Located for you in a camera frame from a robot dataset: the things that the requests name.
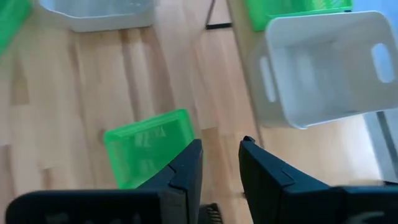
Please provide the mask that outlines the black slotted plastic basket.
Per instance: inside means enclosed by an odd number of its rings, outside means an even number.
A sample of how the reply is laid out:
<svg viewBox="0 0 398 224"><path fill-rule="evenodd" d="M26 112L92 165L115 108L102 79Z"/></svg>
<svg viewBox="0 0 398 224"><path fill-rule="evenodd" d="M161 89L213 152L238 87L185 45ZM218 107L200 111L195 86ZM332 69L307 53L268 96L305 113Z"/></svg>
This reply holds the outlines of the black slotted plastic basket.
<svg viewBox="0 0 398 224"><path fill-rule="evenodd" d="M198 224L224 224L217 203L200 205Z"/></svg>

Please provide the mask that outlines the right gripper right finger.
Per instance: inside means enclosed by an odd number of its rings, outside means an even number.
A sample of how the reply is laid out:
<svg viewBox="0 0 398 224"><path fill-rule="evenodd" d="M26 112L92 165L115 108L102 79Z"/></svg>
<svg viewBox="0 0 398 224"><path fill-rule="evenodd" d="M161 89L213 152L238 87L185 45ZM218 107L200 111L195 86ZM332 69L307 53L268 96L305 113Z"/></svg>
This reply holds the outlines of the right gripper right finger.
<svg viewBox="0 0 398 224"><path fill-rule="evenodd" d="M339 196L324 182L259 147L239 145L239 171L254 224L337 224Z"/></svg>

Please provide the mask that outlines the green slotted plastic basket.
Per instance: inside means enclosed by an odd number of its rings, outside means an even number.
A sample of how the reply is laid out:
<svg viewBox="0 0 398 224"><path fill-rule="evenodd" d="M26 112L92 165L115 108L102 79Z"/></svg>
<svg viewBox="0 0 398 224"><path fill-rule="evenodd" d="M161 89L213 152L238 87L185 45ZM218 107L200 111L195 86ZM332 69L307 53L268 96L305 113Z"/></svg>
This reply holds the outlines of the green slotted plastic basket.
<svg viewBox="0 0 398 224"><path fill-rule="evenodd" d="M31 12L31 0L0 0L0 56Z"/></svg>
<svg viewBox="0 0 398 224"><path fill-rule="evenodd" d="M254 31L263 31L278 17L331 14L350 11L353 0L244 0Z"/></svg>
<svg viewBox="0 0 398 224"><path fill-rule="evenodd" d="M110 129L104 145L119 189L161 188L167 167L193 140L193 124L186 109Z"/></svg>

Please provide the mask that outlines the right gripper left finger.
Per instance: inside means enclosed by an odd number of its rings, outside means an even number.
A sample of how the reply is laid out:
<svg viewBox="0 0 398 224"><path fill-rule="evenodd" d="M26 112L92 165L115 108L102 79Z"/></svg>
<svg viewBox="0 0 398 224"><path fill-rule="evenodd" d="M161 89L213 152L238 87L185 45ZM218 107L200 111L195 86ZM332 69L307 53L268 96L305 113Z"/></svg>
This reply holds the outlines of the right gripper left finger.
<svg viewBox="0 0 398 224"><path fill-rule="evenodd" d="M136 215L140 224L197 224L203 177L203 148L194 139L156 175L141 184L155 199Z"/></svg>

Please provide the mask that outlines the white plastic bin with handles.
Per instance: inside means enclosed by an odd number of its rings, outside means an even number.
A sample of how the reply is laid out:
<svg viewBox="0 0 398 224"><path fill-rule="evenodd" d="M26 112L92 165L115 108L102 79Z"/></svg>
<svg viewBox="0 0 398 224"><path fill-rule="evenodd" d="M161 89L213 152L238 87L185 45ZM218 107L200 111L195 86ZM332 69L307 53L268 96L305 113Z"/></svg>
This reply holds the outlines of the white plastic bin with handles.
<svg viewBox="0 0 398 224"><path fill-rule="evenodd" d="M74 32L151 26L157 0L38 0L48 15Z"/></svg>
<svg viewBox="0 0 398 224"><path fill-rule="evenodd" d="M274 19L248 66L264 126L305 129L398 108L398 44L377 11Z"/></svg>

